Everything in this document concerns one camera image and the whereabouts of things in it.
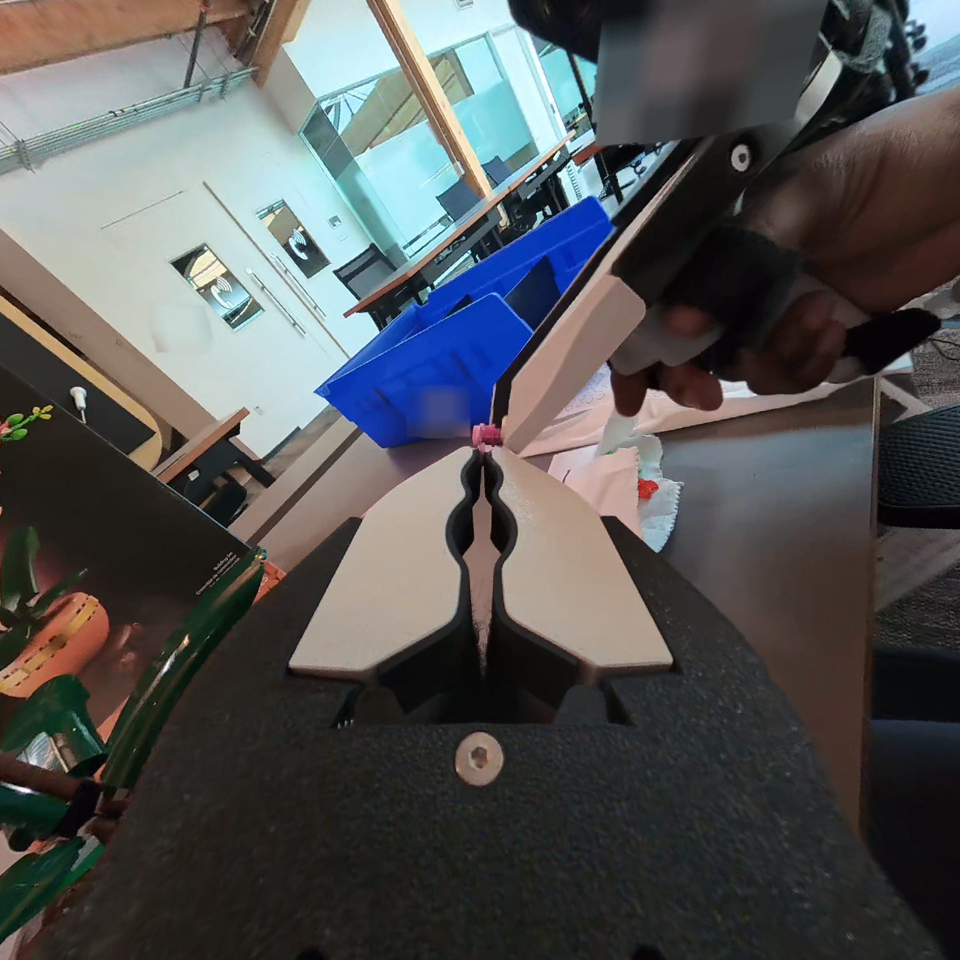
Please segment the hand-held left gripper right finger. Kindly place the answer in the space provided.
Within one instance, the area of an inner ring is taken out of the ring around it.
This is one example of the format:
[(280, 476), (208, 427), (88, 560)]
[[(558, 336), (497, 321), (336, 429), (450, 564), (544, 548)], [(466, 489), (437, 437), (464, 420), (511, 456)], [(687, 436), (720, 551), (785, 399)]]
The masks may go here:
[(486, 666), (505, 687), (597, 686), (674, 658), (603, 518), (504, 447), (485, 455), (493, 570)]

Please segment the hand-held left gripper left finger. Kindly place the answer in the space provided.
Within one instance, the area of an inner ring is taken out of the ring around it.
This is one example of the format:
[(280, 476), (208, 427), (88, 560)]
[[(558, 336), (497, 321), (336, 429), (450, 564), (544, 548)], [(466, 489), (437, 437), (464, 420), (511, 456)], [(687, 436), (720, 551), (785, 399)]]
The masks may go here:
[(364, 514), (289, 669), (299, 676), (454, 687), (477, 666), (470, 571), (482, 457), (462, 447)]

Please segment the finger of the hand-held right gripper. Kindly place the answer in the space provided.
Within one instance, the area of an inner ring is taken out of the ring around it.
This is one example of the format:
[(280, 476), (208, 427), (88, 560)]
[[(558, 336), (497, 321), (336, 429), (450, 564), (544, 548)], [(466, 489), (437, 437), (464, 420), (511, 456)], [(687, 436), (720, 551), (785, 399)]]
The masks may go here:
[(695, 146), (673, 146), (616, 210), (611, 232), (500, 376), (489, 445), (522, 452), (642, 323), (690, 259)]

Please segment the small white paper bag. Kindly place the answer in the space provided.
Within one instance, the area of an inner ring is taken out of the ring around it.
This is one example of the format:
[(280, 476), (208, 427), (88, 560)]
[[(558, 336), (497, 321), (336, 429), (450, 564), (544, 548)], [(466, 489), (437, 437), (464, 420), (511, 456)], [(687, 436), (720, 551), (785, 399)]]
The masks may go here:
[(662, 441), (657, 436), (640, 433), (637, 423), (636, 416), (611, 411), (596, 447), (601, 454), (634, 447), (639, 455), (639, 478), (658, 483), (658, 492), (651, 501), (639, 501), (639, 516), (642, 540), (655, 553), (660, 553), (674, 531), (683, 484), (666, 478)]

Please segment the toy brick orchid plant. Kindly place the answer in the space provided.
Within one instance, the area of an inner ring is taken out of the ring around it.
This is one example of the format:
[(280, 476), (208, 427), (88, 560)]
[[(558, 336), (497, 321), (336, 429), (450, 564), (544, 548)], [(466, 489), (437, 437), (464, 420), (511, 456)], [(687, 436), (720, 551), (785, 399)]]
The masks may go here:
[(174, 706), (227, 633), (267, 592), (269, 563), (254, 548), (203, 592), (113, 715), (93, 725), (88, 690), (60, 673), (10, 697), (29, 667), (50, 666), (66, 642), (30, 651), (27, 623), (2, 641), (2, 838), (20, 856), (2, 871), (2, 942), (41, 918), (92, 870), (126, 812)]

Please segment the grey desk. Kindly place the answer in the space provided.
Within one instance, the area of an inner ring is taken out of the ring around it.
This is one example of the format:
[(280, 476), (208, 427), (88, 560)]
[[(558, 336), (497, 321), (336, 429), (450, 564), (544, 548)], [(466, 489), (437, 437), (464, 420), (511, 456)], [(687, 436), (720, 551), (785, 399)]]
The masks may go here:
[[(667, 433), (683, 485), (662, 555), (762, 656), (858, 831), (873, 636), (876, 381)], [(229, 526), (291, 572), (344, 520), (465, 438), (377, 446), (342, 417)]]

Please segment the blue plastic bin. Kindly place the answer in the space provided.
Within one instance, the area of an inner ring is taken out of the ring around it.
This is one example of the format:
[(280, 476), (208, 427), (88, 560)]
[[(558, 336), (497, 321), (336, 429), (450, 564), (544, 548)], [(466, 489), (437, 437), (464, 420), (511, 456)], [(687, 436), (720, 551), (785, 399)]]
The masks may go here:
[(507, 371), (612, 231), (587, 197), (431, 292), (322, 381), (315, 394), (382, 449), (416, 431), (424, 402), (447, 426), (486, 422)]

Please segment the wood-edged office table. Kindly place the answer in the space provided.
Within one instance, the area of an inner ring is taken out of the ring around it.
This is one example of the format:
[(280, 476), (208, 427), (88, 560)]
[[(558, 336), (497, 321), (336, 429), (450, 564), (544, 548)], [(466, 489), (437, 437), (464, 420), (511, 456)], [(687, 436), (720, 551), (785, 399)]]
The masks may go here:
[(261, 487), (269, 488), (277, 478), (270, 474), (263, 462), (239, 439), (241, 425), (250, 410), (242, 407), (213, 424), (204, 427), (195, 437), (186, 440), (165, 461), (159, 463), (150, 474), (162, 483), (170, 484), (217, 444), (225, 442), (234, 450), (227, 458), (227, 466), (240, 464), (247, 474)]
[(438, 280), (474, 247), (490, 242), (492, 250), (500, 249), (499, 230), (509, 224), (509, 208), (529, 201), (551, 182), (571, 161), (572, 132), (566, 133), (524, 167), (510, 174), (494, 187), (491, 194), (479, 199), (462, 217), (446, 228), (438, 238), (415, 254), (404, 265), (394, 269), (375, 283), (372, 290), (358, 297), (343, 312), (344, 318), (367, 315), (378, 330), (383, 330), (410, 303), (421, 302), (421, 295), (431, 290)]

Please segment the black orchid set box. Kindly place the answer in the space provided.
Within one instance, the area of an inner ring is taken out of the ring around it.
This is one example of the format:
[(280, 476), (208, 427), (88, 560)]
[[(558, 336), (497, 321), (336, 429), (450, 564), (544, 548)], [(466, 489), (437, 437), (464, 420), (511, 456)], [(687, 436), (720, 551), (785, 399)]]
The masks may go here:
[(2, 369), (2, 642), (65, 642), (7, 693), (78, 676), (102, 737), (203, 593), (254, 547)]

